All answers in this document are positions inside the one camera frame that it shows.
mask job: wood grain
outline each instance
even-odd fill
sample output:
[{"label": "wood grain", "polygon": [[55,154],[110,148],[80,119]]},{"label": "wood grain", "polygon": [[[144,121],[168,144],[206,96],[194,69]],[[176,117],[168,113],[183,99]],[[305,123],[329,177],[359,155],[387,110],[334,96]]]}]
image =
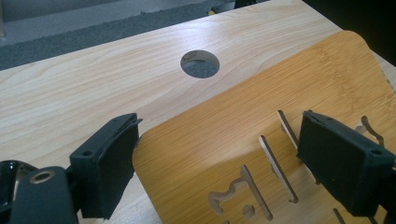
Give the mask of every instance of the wood grain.
[{"label": "wood grain", "polygon": [[[248,188],[221,204],[224,215],[209,206],[210,192],[225,192],[239,177],[241,165],[251,172],[275,223],[334,223],[333,208],[346,216],[346,223],[366,223],[350,217],[314,183],[280,129],[278,109],[297,136],[308,109],[352,128],[366,115],[384,136],[386,148],[396,153],[396,94],[364,40],[340,32],[142,135],[134,168],[163,223],[266,223],[260,212],[242,216],[247,204],[260,211]],[[289,202],[271,172],[258,141],[261,134],[298,203]]]},{"label": "wood grain", "polygon": [[[338,31],[302,1],[274,0],[0,71],[0,159],[67,167],[108,120],[137,112],[144,133]],[[216,75],[183,73],[194,49],[219,58]],[[138,178],[109,222],[160,222]]]}]

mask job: round hole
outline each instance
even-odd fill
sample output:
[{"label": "round hole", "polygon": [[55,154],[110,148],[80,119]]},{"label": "round hole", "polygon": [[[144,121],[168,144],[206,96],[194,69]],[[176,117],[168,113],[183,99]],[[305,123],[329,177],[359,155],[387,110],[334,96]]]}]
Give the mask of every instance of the round hole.
[{"label": "round hole", "polygon": [[91,156],[92,152],[91,151],[84,151],[82,153],[83,156]]},{"label": "round hole", "polygon": [[372,150],[372,152],[373,152],[375,155],[381,155],[381,151],[380,151],[380,150]]},{"label": "round hole", "polygon": [[254,206],[247,204],[245,205],[245,207],[242,210],[242,214],[244,215],[244,217],[250,218],[250,217],[254,217],[254,214],[256,213]]},{"label": "round hole", "polygon": [[53,171],[43,171],[38,173],[30,178],[30,183],[32,184],[40,184],[46,182],[47,180],[53,178],[55,176],[55,172]]},{"label": "round hole", "polygon": [[180,61],[183,71],[198,78],[213,77],[220,69],[219,59],[205,50],[193,50],[186,53]]}]

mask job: screw hole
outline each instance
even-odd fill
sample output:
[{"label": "screw hole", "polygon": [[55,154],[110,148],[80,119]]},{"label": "screw hole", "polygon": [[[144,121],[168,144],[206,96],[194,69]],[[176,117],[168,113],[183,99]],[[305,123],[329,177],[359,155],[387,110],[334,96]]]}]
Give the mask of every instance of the screw hole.
[{"label": "screw hole", "polygon": [[91,151],[84,151],[82,153],[83,156],[91,156],[92,152]]},{"label": "screw hole", "polygon": [[53,171],[43,171],[38,173],[30,178],[30,183],[32,184],[41,184],[46,182],[47,180],[53,178],[55,176],[55,172]]}]

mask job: wooden table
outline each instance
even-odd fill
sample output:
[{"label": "wooden table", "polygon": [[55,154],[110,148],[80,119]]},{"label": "wooden table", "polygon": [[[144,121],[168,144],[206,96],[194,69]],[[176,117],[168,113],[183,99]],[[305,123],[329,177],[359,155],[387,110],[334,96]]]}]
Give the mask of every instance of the wooden table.
[{"label": "wooden table", "polygon": [[[301,1],[274,0],[2,71],[0,159],[67,167],[108,120],[136,112],[144,133],[338,31]],[[216,75],[184,74],[195,49],[219,58]],[[395,88],[395,67],[376,58]],[[109,222],[161,222],[136,176]]]}]

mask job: floor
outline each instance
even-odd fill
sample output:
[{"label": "floor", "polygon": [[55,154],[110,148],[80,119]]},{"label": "floor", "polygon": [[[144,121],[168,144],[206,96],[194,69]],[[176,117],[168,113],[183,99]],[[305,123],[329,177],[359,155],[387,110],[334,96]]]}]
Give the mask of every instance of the floor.
[{"label": "floor", "polygon": [[[0,38],[0,47],[38,39],[43,36],[75,31],[104,22],[118,21],[142,13],[183,7],[189,4],[199,4],[203,1],[204,0],[113,0],[112,2],[96,6],[85,6],[81,8],[68,6],[74,9],[55,13],[54,11],[56,11],[56,8],[36,8],[35,10],[40,12],[38,16],[30,15],[29,17],[23,17],[18,16],[15,11],[17,9],[26,10],[26,7],[32,6],[29,4],[25,7],[14,6],[15,2],[19,2],[19,5],[21,5],[24,4],[24,1],[3,0],[6,37]],[[7,7],[9,2],[13,2],[14,5]]]}]

